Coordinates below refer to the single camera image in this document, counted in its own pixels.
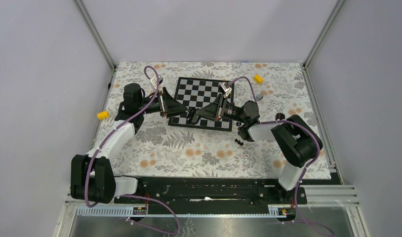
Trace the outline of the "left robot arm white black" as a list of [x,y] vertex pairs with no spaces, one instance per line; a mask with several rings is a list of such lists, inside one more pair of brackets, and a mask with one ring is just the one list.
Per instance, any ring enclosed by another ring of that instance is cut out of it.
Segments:
[[176,101],[166,88],[146,96],[139,84],[127,84],[113,130],[85,155],[72,158],[71,197],[84,200],[90,208],[98,203],[110,203],[113,198],[123,195],[133,203],[142,201],[145,190],[138,185],[137,178],[116,177],[110,160],[138,132],[146,114],[159,113],[162,117],[170,118],[186,112],[187,107]]

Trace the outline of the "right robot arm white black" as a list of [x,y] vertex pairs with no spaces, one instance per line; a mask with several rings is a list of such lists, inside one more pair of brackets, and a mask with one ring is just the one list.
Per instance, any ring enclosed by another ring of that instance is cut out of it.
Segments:
[[195,124],[200,119],[232,119],[241,123],[238,128],[241,139],[248,142],[276,141],[287,163],[278,178],[280,186],[275,189],[275,197],[281,203],[288,203],[294,198],[294,188],[302,180],[306,168],[319,157],[323,143],[298,115],[285,118],[283,114],[278,114],[275,121],[266,122],[261,122],[259,118],[256,102],[247,101],[238,107],[220,94],[203,108],[191,108],[187,121]]

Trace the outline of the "black earbud charging case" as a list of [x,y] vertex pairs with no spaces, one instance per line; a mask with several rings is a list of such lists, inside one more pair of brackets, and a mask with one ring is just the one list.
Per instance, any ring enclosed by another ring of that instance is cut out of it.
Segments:
[[284,120],[285,119],[285,114],[283,113],[277,113],[275,115],[275,120]]

